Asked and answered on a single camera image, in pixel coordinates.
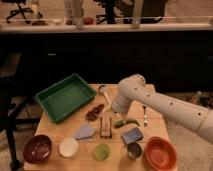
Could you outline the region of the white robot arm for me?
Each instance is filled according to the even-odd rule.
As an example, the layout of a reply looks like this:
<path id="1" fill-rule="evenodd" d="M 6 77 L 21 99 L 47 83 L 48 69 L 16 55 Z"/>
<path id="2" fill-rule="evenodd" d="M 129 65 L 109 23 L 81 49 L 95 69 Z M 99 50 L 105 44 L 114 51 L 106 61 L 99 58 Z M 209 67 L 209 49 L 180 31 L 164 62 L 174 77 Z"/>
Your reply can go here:
<path id="1" fill-rule="evenodd" d="M 118 84 L 118 94 L 111 103 L 112 111 L 127 115 L 132 102 L 137 101 L 213 144 L 213 110 L 153 92 L 145 84 L 145 78 L 140 74 L 122 79 Z"/>

